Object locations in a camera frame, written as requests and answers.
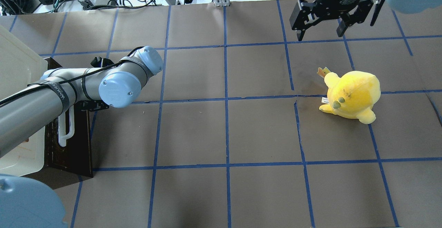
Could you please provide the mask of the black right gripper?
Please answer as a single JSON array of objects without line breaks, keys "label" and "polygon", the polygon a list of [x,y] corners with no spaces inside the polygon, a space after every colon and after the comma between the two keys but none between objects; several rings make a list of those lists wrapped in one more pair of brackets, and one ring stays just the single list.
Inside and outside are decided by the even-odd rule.
[{"label": "black right gripper", "polygon": [[289,24],[296,31],[297,40],[303,41],[305,32],[325,20],[340,20],[337,35],[344,37],[349,27],[365,22],[373,0],[298,0],[289,18]]}]

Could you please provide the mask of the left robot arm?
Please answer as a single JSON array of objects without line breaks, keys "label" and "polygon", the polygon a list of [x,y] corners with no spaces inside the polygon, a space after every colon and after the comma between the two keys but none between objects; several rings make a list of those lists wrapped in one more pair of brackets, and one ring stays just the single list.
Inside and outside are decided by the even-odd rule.
[{"label": "left robot arm", "polygon": [[[137,47],[117,63],[49,69],[40,80],[1,100],[1,156],[81,101],[124,108],[163,70],[156,49]],[[66,228],[65,207],[47,184],[1,174],[2,228]]]}]

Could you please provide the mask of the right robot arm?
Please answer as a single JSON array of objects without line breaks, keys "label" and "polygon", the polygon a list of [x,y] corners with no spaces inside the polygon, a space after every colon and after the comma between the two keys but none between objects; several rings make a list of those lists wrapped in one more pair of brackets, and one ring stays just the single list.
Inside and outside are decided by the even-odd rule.
[{"label": "right robot arm", "polygon": [[347,29],[354,24],[364,23],[371,9],[374,15],[370,25],[377,20],[384,3],[393,10],[414,14],[441,5],[442,0],[298,0],[289,18],[290,27],[303,40],[308,28],[325,20],[340,20],[336,29],[338,37],[343,37]]}]

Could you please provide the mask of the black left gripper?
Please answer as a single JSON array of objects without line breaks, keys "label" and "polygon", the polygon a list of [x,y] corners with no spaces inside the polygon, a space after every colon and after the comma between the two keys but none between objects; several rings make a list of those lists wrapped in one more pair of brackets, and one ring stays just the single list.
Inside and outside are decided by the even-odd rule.
[{"label": "black left gripper", "polygon": [[112,60],[106,57],[95,57],[91,61],[91,68],[87,68],[84,71],[84,74],[88,74],[89,72],[95,72],[95,74],[84,77],[81,79],[81,88],[85,99],[77,102],[80,111],[100,111],[109,109],[109,105],[106,104],[98,94],[98,87],[101,84],[102,79],[104,78],[103,73],[100,71],[97,72],[98,69],[105,68],[107,66],[113,65]]}]

